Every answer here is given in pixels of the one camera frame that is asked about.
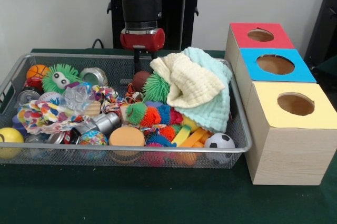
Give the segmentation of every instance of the light blue cloth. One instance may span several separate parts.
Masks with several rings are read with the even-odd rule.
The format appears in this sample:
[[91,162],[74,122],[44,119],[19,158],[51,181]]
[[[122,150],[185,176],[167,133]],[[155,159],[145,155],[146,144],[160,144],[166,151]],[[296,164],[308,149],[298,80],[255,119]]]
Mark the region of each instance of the light blue cloth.
[[232,78],[231,70],[199,48],[186,48],[184,54],[192,62],[213,72],[224,83],[225,89],[207,103],[189,109],[175,107],[175,110],[194,120],[203,129],[214,133],[226,132],[230,113],[229,82]]

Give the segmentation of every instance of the yellow ball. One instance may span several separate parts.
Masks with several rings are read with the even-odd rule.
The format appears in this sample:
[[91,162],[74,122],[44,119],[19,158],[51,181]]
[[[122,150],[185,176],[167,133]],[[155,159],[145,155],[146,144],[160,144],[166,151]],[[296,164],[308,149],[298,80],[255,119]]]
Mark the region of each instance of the yellow ball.
[[191,120],[190,118],[186,117],[183,115],[183,123],[182,125],[188,125],[189,127],[191,127],[191,133],[193,133],[194,131],[196,131],[199,126],[196,125],[196,123]]
[[[14,128],[2,128],[0,129],[0,142],[16,142],[23,143],[23,136]],[[21,148],[0,148],[0,158],[10,159],[15,157]]]

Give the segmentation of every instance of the soccer ball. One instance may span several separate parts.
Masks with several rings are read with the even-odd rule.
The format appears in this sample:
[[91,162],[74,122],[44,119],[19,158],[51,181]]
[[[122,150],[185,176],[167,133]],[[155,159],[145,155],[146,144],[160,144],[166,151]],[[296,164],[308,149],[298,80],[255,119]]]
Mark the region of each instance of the soccer ball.
[[[235,149],[235,143],[231,137],[224,133],[216,133],[208,138],[205,142],[205,148],[217,149]],[[229,163],[232,158],[232,153],[206,153],[206,157],[216,164]]]

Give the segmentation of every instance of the red box top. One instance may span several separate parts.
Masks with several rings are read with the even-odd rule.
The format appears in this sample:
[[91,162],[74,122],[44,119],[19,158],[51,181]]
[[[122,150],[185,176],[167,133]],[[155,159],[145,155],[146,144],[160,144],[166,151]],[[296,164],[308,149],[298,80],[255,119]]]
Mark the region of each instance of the red box top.
[[239,48],[295,48],[280,24],[231,23]]

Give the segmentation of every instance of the green fuzzy toy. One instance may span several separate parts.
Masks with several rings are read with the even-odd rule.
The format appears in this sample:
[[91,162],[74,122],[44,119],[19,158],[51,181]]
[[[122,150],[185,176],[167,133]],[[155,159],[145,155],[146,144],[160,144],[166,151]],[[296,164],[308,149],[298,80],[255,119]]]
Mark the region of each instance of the green fuzzy toy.
[[160,101],[166,104],[167,96],[170,92],[170,85],[165,82],[157,73],[150,75],[143,87],[144,99],[143,101]]
[[78,71],[68,64],[57,64],[49,67],[48,73],[42,79],[45,92],[58,92],[62,94],[68,84],[80,82]]
[[181,130],[181,128],[183,128],[182,125],[172,125],[172,127],[174,128],[174,131],[175,131],[175,135],[177,135],[179,133],[179,131]]
[[134,125],[140,124],[140,122],[144,118],[146,109],[147,109],[147,106],[141,102],[135,103],[133,105],[129,105],[126,109],[126,114],[128,115],[127,120],[130,121]]

